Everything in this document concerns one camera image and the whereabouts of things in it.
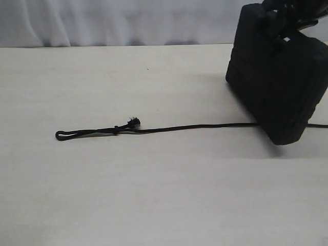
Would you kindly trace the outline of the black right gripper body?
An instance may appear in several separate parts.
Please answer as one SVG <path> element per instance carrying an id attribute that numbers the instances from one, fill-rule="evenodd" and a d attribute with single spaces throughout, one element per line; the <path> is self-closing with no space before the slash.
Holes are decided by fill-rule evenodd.
<path id="1" fill-rule="evenodd" d="M 263 1 L 261 5 L 265 13 L 279 12 L 280 31 L 285 27 L 296 30 L 312 27 L 327 16 L 327 1 Z"/>

